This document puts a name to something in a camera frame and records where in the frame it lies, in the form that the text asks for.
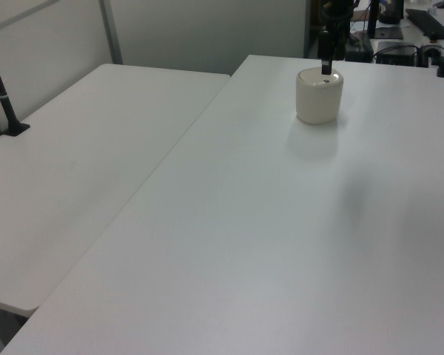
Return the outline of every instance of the cup lid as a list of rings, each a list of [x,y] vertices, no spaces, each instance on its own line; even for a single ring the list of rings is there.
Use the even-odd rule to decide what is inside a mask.
[[[332,70],[331,75],[323,75],[320,67],[300,71],[299,79],[305,84],[319,89],[323,87],[333,87],[343,83],[343,76],[336,69]]]

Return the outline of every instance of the white cylindrical container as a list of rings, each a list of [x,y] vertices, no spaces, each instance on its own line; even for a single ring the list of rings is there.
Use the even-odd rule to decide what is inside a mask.
[[[296,113],[307,124],[325,124],[337,118],[342,97],[343,76],[332,70],[323,75],[321,68],[299,72],[296,78]]]

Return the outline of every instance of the white wall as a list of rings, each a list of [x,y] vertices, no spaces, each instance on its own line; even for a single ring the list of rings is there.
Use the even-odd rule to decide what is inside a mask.
[[[0,73],[20,121],[104,63],[98,0],[60,0],[0,30]]]
[[[308,34],[309,0],[110,4],[124,64],[231,75],[248,54],[303,57]]]
[[[0,0],[0,24],[47,2],[48,0]]]

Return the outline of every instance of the white folding table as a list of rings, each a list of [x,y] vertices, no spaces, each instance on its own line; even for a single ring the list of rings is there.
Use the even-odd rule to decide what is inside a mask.
[[[336,62],[310,126],[314,66],[249,56],[3,355],[444,355],[444,79]]]
[[[0,137],[0,308],[43,303],[228,78],[107,64]]]

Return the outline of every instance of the tabletop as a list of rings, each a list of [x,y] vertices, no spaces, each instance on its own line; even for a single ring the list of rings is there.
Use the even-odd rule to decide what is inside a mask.
[[[0,308],[42,304],[227,80],[106,64],[0,137]]]
[[[310,126],[318,66],[249,56],[3,355],[444,355],[444,79],[335,62]]]

